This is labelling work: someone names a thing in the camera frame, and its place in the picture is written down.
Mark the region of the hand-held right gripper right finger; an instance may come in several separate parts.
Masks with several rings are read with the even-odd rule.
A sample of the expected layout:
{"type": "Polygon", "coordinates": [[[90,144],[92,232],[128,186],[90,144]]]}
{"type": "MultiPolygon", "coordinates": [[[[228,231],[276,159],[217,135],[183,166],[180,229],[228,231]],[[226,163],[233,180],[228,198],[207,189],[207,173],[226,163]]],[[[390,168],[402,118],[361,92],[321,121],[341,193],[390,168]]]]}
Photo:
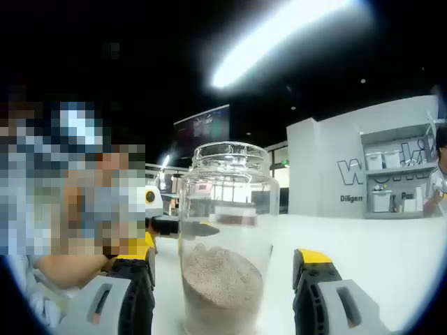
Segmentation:
{"type": "Polygon", "coordinates": [[[293,255],[296,334],[390,334],[378,304],[354,281],[341,278],[323,253],[296,249],[293,255]]]}

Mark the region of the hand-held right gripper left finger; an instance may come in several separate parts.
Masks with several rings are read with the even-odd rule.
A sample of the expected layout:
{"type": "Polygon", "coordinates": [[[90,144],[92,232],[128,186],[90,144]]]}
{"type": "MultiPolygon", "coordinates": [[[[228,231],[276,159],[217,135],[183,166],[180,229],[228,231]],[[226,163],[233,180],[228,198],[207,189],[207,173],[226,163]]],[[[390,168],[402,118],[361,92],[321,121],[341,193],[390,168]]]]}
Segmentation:
{"type": "Polygon", "coordinates": [[[151,334],[155,248],[150,234],[135,255],[119,256],[105,276],[74,295],[56,334],[151,334]]]}

